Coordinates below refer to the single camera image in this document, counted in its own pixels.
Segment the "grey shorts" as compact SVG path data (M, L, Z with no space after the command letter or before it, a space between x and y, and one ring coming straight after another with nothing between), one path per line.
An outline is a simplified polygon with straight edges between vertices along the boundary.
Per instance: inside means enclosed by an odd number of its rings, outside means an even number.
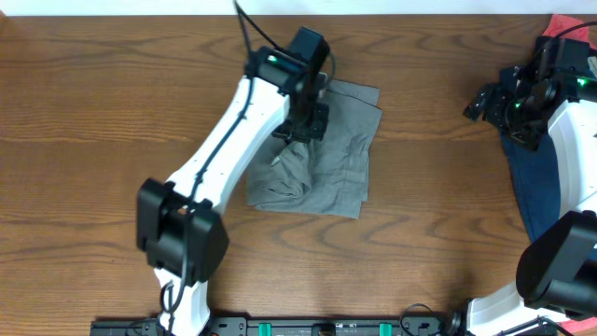
M257 210L358 218L368 199L369 148L382 119L381 90L334 80L324 138L309 144L270 137L246 170Z

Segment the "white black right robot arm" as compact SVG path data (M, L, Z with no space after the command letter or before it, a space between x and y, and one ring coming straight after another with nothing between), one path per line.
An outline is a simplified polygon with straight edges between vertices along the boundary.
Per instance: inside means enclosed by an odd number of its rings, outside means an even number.
M504 139L531 244L515 280L470 301L460 335L536 335L596 315L596 77L586 42L540 36L465 108Z

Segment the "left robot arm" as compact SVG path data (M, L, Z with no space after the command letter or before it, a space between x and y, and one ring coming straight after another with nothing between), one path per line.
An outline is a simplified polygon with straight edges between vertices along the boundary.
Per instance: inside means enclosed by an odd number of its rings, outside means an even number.
M271 137L320 141L328 108L324 37L298 29L290 46L248 51L226 112L193 156L165 182L148 178L136 200L136 245L160 283L161 335L199 335L210 320L209 278L229 237L222 222L231 193Z

